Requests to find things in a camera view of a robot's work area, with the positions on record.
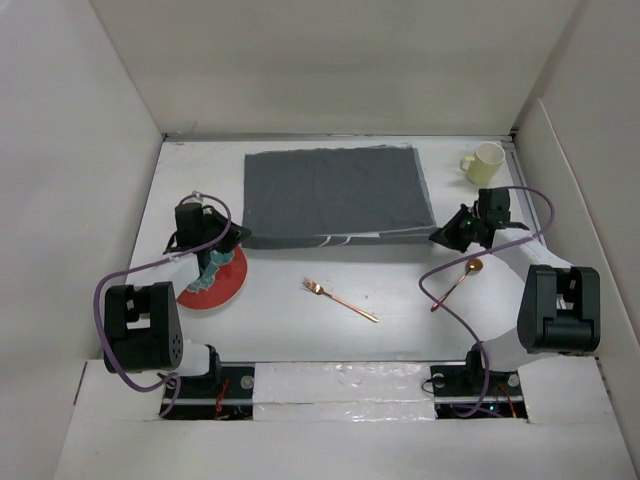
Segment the grey striped cloth placemat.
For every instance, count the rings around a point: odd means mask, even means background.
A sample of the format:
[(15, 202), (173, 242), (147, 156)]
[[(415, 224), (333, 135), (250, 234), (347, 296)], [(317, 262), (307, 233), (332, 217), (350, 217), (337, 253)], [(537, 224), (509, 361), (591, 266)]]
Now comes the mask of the grey striped cloth placemat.
[(413, 147), (248, 155), (243, 207), (253, 250), (423, 244), (437, 229)]

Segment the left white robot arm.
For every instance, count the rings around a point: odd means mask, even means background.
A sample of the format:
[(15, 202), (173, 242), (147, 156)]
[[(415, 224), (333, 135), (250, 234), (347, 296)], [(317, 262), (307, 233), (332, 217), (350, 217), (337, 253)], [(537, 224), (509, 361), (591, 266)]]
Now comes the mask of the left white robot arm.
[(149, 393), (172, 383), (181, 388), (177, 373), (183, 354), (182, 330), (176, 298), (186, 283), (200, 278), (214, 252), (228, 254), (251, 231), (232, 221), (222, 200), (205, 194), (223, 208), (222, 214), (197, 200), (183, 198), (175, 207), (176, 231), (157, 261), (113, 272), (102, 278), (93, 295), (93, 315), (107, 370), (132, 390)]

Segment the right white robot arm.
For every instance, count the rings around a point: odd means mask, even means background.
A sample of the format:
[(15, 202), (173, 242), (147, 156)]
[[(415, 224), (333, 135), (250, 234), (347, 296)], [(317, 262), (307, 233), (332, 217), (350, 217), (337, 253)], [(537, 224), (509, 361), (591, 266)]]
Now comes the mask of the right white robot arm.
[(472, 205), (461, 205), (429, 237), (460, 253), (477, 244), (477, 258), (500, 259), (524, 283), (514, 327), (491, 340), (475, 341), (455, 375), (476, 394), (494, 387), (499, 374), (539, 359), (590, 354), (601, 339), (599, 273), (548, 250), (539, 240), (544, 228), (533, 231), (512, 220), (510, 192), (508, 187), (479, 190)]

